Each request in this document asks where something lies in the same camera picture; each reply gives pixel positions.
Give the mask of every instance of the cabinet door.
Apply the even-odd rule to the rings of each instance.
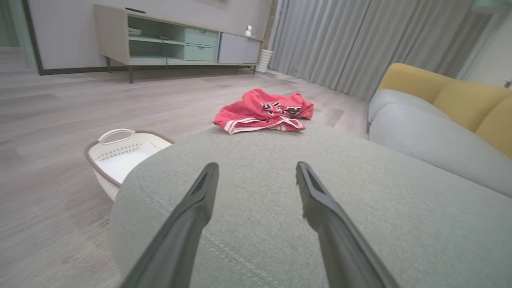
[[[222,33],[221,46],[219,50],[219,63],[245,63],[246,45],[247,38]]]
[[[258,63],[258,55],[260,54],[260,45],[261,41],[254,39],[247,39],[245,45],[245,56],[244,62],[248,64],[257,64]]]

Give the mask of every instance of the white vase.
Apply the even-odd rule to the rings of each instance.
[[[256,72],[267,73],[267,67],[271,57],[272,51],[263,49],[261,52],[260,63],[256,66]]]

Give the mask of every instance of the baseboard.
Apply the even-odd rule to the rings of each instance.
[[[124,71],[128,70],[128,66],[114,66],[110,71]],[[85,67],[85,68],[61,68],[61,69],[43,69],[40,75],[55,75],[55,74],[74,74],[74,73],[89,73],[89,72],[107,72],[107,67]]]
[[[137,70],[159,70],[164,66],[134,66],[134,71]],[[169,65],[168,69],[201,69],[201,68],[215,68],[215,69],[226,69],[226,68],[248,68],[250,66],[201,66],[201,65]],[[110,71],[126,71],[128,66],[112,66]],[[55,74],[73,74],[73,73],[89,73],[89,72],[107,72],[107,67],[85,67],[85,68],[61,68],[61,69],[43,69],[40,71],[40,75],[55,75]]]
[[[0,47],[0,52],[21,52],[20,47]]]

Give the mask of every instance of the white wall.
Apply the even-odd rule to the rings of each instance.
[[[512,11],[493,16],[459,78],[503,86],[512,79]]]
[[[29,0],[44,69],[105,66],[98,54],[93,4],[130,7],[148,14],[243,34],[252,25],[263,38],[270,0]]]

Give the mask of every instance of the yellow sofa backrest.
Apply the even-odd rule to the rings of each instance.
[[[446,84],[434,100],[434,106],[448,115],[455,123],[475,132],[489,112],[512,90],[466,81]]]
[[[385,88],[433,104],[512,159],[512,89],[455,80],[402,63],[389,66],[377,89]]]
[[[475,134],[512,159],[512,97],[496,105]]]

